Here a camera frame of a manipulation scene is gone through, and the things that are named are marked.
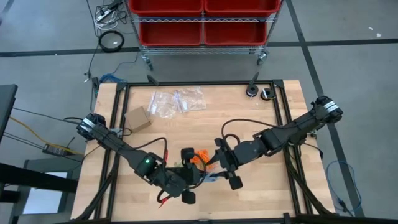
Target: plastic bag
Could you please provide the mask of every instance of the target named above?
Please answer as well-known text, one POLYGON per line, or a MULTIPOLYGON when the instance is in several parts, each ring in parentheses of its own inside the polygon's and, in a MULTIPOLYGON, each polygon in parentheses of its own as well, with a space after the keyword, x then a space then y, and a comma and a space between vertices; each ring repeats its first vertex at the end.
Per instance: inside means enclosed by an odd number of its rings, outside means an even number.
POLYGON ((176 90, 175 97, 181 113, 206 109, 205 97, 199 86, 193 89, 176 90))
POLYGON ((177 110, 178 104, 173 94, 159 91, 152 94, 152 99, 148 106, 149 114, 171 119, 175 116, 177 110))

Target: metal frame rail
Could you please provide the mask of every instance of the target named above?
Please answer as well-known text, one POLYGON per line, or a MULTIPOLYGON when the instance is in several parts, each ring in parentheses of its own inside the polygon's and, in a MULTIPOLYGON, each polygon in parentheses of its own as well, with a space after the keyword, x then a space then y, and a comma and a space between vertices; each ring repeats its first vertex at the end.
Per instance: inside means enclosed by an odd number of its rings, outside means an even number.
POLYGON ((130 11, 129 0, 123 0, 123 2, 126 7, 126 12, 132 25, 134 35, 139 44, 141 57, 147 64, 149 70, 152 71, 153 65, 148 55, 254 54, 258 55, 257 65, 262 65, 269 55, 269 52, 267 51, 268 41, 274 30, 276 22, 278 21, 279 14, 285 1, 281 0, 280 8, 274 17, 206 17, 204 12, 202 13, 202 17, 137 17, 130 11), (202 44, 197 47, 146 47, 141 45, 139 41, 139 35, 135 22, 271 22, 272 25, 267 33, 267 40, 264 45, 214 47, 202 44))
MULTIPOLYGON (((248 82, 246 80, 243 80, 243 81, 220 81, 220 82, 163 82, 163 83, 160 83, 159 85, 160 86, 186 86, 186 85, 247 85, 247 84, 248 84, 248 82)), ((270 85, 273 91, 276 91, 276 87, 277 87, 281 93, 282 102, 283 102, 285 111, 289 110, 289 105, 288 105, 288 101, 286 98, 286 92, 285 92, 285 88, 283 85, 283 80, 258 80, 255 82, 255 84, 270 85)), ((125 120, 124 120, 123 114, 127 111, 127 106, 129 103, 130 88, 139 87, 139 86, 155 86, 155 85, 152 83, 118 83, 118 85, 116 87, 116 93, 115 93, 115 102, 113 104, 111 124, 112 123, 114 124, 114 121, 116 120, 117 107, 118 107, 118 103, 119 103, 121 90, 124 89, 122 116, 121 116, 121 122, 119 125, 119 127, 121 129, 124 129, 125 120)), ((283 125, 282 114, 281 114, 279 104, 278 104, 278 97, 274 98, 273 103, 274 103, 274 108, 275 108, 277 124, 283 125)), ((290 112, 289 113, 285 112, 285 115, 286 115, 287 121, 291 121, 292 118, 291 118, 290 112)), ((286 165, 288 162, 289 163, 292 162, 290 160, 289 152, 287 150, 288 150, 287 148, 284 150, 284 157, 285 157, 286 165)), ((294 150, 293 156, 296 159, 298 174, 305 181, 305 177, 303 176, 303 167, 302 167, 302 163, 301 163, 301 158, 299 157, 297 150, 294 150)), ((115 156, 114 163, 119 164, 119 160, 120 160, 120 157, 115 156)), ((103 166, 103 169, 101 171, 101 177, 103 175, 106 176, 108 173, 109 157, 104 158, 104 163, 106 163, 107 165, 103 166)), ((300 204, 299 204, 299 197, 297 195, 297 189, 296 189, 296 185, 295 185, 295 181, 294 181, 293 177, 291 177, 289 175, 289 173, 287 175, 289 178, 289 187, 290 187, 290 193, 292 194, 292 202, 294 205, 294 212, 297 216, 302 213, 301 209, 300 209, 300 204)), ((109 193, 108 207, 107 207, 107 211, 106 211, 106 218, 109 218, 109 219, 112 218, 113 204, 114 204, 114 199, 115 199, 115 195, 116 195, 116 182, 117 182, 117 175, 116 175, 115 179, 112 181, 111 190, 109 193)), ((307 209, 307 213, 312 214, 312 209, 310 209, 310 210, 308 209, 308 208, 311 208, 311 204, 308 201, 307 196, 304 194, 303 194, 303 196, 304 196, 304 202, 305 202, 305 207, 307 209)), ((97 210, 101 211, 101 205, 99 205, 99 207, 97 207, 97 210)), ((97 216, 95 218, 101 218, 100 212, 96 211, 95 214, 97 216)), ((195 221, 195 220, 173 221, 173 223, 191 223, 192 221, 195 221)), ((258 223, 258 222, 261 222, 261 223, 283 223, 284 219, 283 218, 255 218, 255 219, 212 220, 212 221, 217 222, 217 223, 231 223, 231 221, 233 221, 234 223, 258 223)), ((139 222, 139 223, 151 223, 151 221, 139 222)))

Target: wooden tabletop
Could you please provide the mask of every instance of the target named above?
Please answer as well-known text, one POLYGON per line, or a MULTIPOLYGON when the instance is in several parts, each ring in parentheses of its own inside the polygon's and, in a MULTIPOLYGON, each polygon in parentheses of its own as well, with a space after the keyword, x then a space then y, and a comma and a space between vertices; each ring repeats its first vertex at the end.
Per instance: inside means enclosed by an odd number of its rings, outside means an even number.
MULTIPOLYGON (((287 99, 292 118, 306 113, 307 107, 297 80, 284 81, 287 99)), ((145 109, 155 91, 173 93, 177 89, 192 86, 145 86, 130 89, 127 111, 138 106, 145 109)), ((258 85, 259 89, 268 85, 258 85)), ((276 124, 272 101, 263 101, 259 97, 249 99, 244 93, 245 85, 201 86, 207 109, 177 114, 173 119, 151 116, 152 125, 138 133, 123 138, 128 144, 138 146, 158 137, 166 137, 168 142, 168 166, 180 162, 180 150, 193 147, 195 150, 207 149, 213 156, 216 149, 214 138, 221 136, 222 124, 234 118, 255 119, 276 124)), ((111 119, 116 84, 102 84, 99 88, 95 113, 103 115, 107 125, 111 119)), ((123 105, 124 93, 119 101, 118 117, 123 105)), ((260 124, 235 122, 227 125, 225 133, 237 134, 242 141, 252 140, 252 135, 267 127, 260 124)), ((307 143, 316 146, 316 141, 307 138, 307 143)), ((87 144, 86 154, 91 152, 97 143, 87 144)), ((163 142, 159 141, 144 148, 147 152, 158 155, 163 153, 163 142)), ((81 214, 91 202, 98 190, 104 150, 97 149, 85 160, 76 192, 72 218, 81 214)), ((307 184, 324 206, 334 211, 333 202, 326 182, 325 172, 319 153, 316 149, 302 146, 302 163, 307 184)), ((294 216, 292 197, 282 153, 272 157, 261 157, 250 164, 241 166, 237 171, 241 176, 243 188, 231 190, 227 180, 204 183, 194 192, 197 202, 187 205, 181 198, 171 198, 162 208, 158 208, 156 196, 159 188, 150 186, 140 179, 129 167, 127 160, 121 159, 118 173, 118 184, 113 209, 113 221, 143 220, 197 220, 197 219, 231 219, 231 218, 279 218, 284 212, 294 216)), ((300 205, 305 211, 301 190, 298 187, 300 205)), ((105 216, 109 189, 104 196, 103 216, 105 216)))

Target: orange object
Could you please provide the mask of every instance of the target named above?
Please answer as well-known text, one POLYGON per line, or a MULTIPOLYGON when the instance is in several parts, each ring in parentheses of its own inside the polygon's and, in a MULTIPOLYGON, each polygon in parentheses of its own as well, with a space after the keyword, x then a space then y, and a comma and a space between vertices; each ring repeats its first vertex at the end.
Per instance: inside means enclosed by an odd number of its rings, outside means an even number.
MULTIPOLYGON (((210 160, 209 154, 207 153, 206 149, 195 151, 195 153, 198 154, 205 162, 208 162, 210 160)), ((198 167, 198 169, 203 170, 203 163, 197 156, 191 159, 191 162, 194 163, 198 167)), ((206 171, 212 170, 214 166, 214 164, 206 166, 206 171)))

